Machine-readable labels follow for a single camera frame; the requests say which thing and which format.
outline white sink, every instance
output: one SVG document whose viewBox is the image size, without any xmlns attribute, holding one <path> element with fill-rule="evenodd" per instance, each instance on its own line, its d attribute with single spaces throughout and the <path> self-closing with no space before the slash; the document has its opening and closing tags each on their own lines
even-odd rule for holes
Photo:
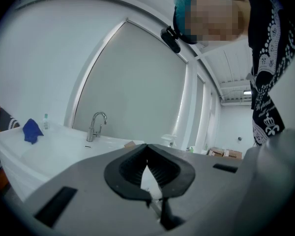
<svg viewBox="0 0 295 236">
<path fill-rule="evenodd" d="M 101 136 L 90 143 L 86 138 L 86 132 L 57 124 L 51 124 L 34 145 L 24 141 L 21 127 L 0 132 L 0 160 L 21 200 L 74 163 L 123 148 L 131 141 Z"/>
</svg>

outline blue cloth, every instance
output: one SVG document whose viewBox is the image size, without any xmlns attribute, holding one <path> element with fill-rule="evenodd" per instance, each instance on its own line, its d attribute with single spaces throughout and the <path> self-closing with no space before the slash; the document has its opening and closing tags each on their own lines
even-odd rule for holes
<svg viewBox="0 0 295 236">
<path fill-rule="evenodd" d="M 176 23 L 180 32 L 184 35 L 186 34 L 185 30 L 185 12 L 190 10 L 191 0 L 174 0 L 176 6 Z"/>
<path fill-rule="evenodd" d="M 24 141 L 34 144 L 37 142 L 38 136 L 43 136 L 37 123 L 33 119 L 29 119 L 23 127 L 23 132 L 25 135 Z"/>
</svg>

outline teal hair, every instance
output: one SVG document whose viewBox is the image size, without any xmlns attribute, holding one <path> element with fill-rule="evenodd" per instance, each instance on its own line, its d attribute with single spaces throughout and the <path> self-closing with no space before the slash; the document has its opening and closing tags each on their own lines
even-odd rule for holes
<svg viewBox="0 0 295 236">
<path fill-rule="evenodd" d="M 190 10 L 191 0 L 174 0 L 176 6 L 176 24 L 182 34 L 186 34 L 185 30 L 185 11 Z"/>
</svg>

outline blue towel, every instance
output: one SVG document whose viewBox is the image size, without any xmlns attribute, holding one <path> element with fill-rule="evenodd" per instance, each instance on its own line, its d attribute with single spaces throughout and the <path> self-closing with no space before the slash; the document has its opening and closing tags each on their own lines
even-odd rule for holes
<svg viewBox="0 0 295 236">
<path fill-rule="evenodd" d="M 37 142 L 38 136 L 43 136 L 37 123 L 33 119 L 29 119 L 23 127 L 23 132 L 25 135 L 24 141 L 34 144 Z"/>
</svg>

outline gray plastic surface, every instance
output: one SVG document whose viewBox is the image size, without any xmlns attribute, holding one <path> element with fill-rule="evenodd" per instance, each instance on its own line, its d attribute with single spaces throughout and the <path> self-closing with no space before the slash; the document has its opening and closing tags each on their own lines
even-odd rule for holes
<svg viewBox="0 0 295 236">
<path fill-rule="evenodd" d="M 56 222 L 65 235 L 252 235 L 282 209 L 295 189 L 295 131 L 284 131 L 244 160 L 182 152 L 157 145 L 188 161 L 196 178 L 178 198 L 172 213 L 186 220 L 170 231 L 158 223 L 145 202 L 120 198 L 106 184 L 104 169 L 133 148 L 124 148 L 72 165 L 35 191 L 25 202 L 36 214 L 63 186 L 78 192 Z M 238 166 L 229 173 L 215 163 Z"/>
</svg>

